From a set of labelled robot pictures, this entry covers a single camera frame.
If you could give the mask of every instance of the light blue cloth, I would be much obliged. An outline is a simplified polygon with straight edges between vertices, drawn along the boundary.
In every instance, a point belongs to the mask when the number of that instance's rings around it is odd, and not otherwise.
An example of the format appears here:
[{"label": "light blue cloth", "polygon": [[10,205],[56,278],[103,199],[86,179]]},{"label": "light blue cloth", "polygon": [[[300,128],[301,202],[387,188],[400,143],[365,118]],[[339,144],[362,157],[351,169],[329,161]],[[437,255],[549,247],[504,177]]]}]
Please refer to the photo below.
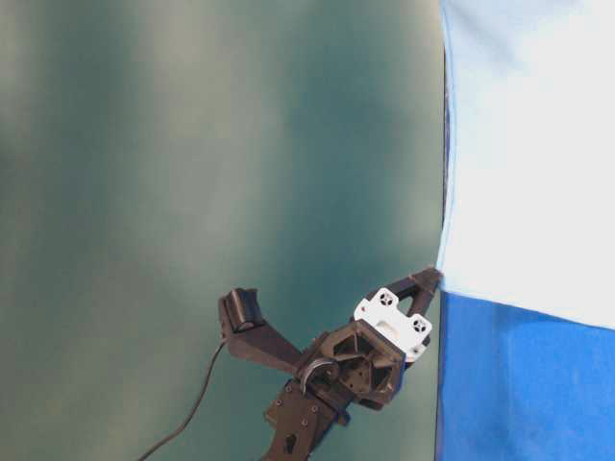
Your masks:
[{"label": "light blue cloth", "polygon": [[615,328],[614,2],[442,2],[443,289]]}]

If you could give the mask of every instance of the green backdrop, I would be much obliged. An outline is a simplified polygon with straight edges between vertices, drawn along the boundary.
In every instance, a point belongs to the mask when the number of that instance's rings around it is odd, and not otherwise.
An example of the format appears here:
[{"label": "green backdrop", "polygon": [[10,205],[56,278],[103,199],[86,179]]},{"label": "green backdrop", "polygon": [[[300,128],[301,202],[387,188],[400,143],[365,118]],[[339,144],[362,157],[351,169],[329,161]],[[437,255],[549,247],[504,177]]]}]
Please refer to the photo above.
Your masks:
[{"label": "green backdrop", "polygon": [[[236,286],[304,347],[433,263],[442,65],[436,2],[0,0],[0,458],[135,459]],[[431,460],[436,349],[314,459]],[[283,380],[224,352],[152,459],[259,459]]]}]

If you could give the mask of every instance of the hole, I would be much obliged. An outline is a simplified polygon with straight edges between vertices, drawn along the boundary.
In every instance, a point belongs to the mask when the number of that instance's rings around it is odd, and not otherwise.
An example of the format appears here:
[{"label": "hole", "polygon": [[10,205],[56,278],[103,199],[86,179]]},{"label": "hole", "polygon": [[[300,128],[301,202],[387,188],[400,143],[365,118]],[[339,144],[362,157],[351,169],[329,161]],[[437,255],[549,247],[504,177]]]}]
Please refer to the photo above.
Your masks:
[{"label": "hole", "polygon": [[427,326],[425,325],[424,322],[421,322],[420,320],[415,320],[413,322],[414,325],[414,331],[416,331],[417,333],[422,333],[427,329]]},{"label": "hole", "polygon": [[373,349],[374,347],[365,338],[363,338],[362,336],[359,336],[357,338],[357,351],[358,352],[364,353],[365,355],[367,355]]},{"label": "hole", "polygon": [[284,439],[284,453],[292,454],[292,451],[295,449],[295,445],[297,445],[297,436],[295,434],[286,436]]},{"label": "hole", "polygon": [[377,389],[383,385],[389,379],[392,371],[393,370],[390,367],[374,369],[372,374],[372,387]]},{"label": "hole", "polygon": [[340,355],[344,353],[354,353],[356,351],[357,349],[355,345],[354,336],[349,336],[348,338],[344,339],[343,341],[341,341],[340,343],[336,344],[333,347],[333,353],[335,355]]}]

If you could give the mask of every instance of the fabric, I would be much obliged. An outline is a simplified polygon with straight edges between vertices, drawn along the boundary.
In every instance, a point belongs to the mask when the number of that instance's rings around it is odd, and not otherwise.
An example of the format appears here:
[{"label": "fabric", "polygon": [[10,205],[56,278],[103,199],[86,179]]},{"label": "fabric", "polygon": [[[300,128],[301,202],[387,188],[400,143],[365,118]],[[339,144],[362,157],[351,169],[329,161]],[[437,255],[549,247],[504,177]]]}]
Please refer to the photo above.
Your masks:
[{"label": "fabric", "polygon": [[437,461],[615,459],[615,331],[445,295]]},{"label": "fabric", "polygon": [[615,328],[615,4],[442,2],[442,288]]}]

